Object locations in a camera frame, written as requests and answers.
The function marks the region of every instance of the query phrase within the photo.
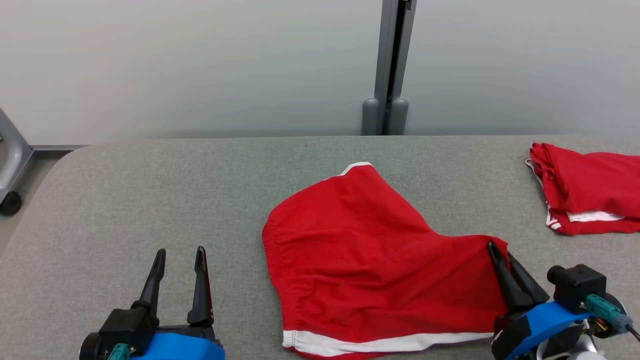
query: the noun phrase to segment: black cable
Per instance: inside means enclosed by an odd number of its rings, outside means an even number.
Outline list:
[[[632,333],[638,341],[640,341],[640,334],[638,334],[638,332],[634,329],[633,326],[631,326],[630,324],[627,324],[625,328],[629,330],[629,332]]]

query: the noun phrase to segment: red cloth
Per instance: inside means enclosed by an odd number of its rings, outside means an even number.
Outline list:
[[[529,153],[549,213],[559,222],[559,227],[553,227],[556,231],[568,235],[640,231],[640,156],[580,154],[549,143],[534,143]],[[592,211],[612,216],[607,220],[571,219],[574,214]]]
[[[359,360],[490,337],[506,306],[487,244],[506,257],[507,243],[437,234],[371,164],[355,165],[284,200],[264,226],[283,346]]]

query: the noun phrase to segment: red fabric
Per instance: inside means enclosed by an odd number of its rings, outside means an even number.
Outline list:
[[[592,152],[580,154],[549,143],[530,150],[534,171],[542,180],[549,212],[568,235],[640,231],[640,156]],[[569,213],[605,211],[616,221],[570,222]]]
[[[285,330],[361,343],[493,332],[496,316],[506,312],[487,244],[506,257],[507,243],[437,234],[370,165],[284,200],[262,237]]]

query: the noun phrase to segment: gray table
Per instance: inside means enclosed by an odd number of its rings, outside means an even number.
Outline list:
[[[193,256],[204,245],[216,334],[228,359],[296,359],[283,349],[280,304],[260,232],[271,209],[346,165],[370,161],[436,231],[484,233],[547,291],[547,269],[585,263],[640,320],[640,236],[556,235],[523,164],[531,143],[640,154],[578,136],[331,137],[140,140],[96,145],[47,176],[0,260],[0,359],[74,359],[114,307],[135,300],[157,249],[167,250],[158,316],[184,323]],[[611,360],[637,359],[630,336],[599,341]],[[386,359],[492,359],[488,341]]]

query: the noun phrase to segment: gray partition foot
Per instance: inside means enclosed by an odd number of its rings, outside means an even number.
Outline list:
[[[387,135],[404,135],[407,111],[409,111],[409,101],[407,99],[398,97],[391,102]]]
[[[362,102],[362,133],[361,135],[378,134],[378,112],[380,104],[377,99],[368,98]]]
[[[0,109],[0,133],[7,146],[6,162],[0,170],[0,199],[2,199],[0,213],[13,215],[22,206],[22,200],[17,193],[10,190],[33,154],[33,149],[2,109]]]

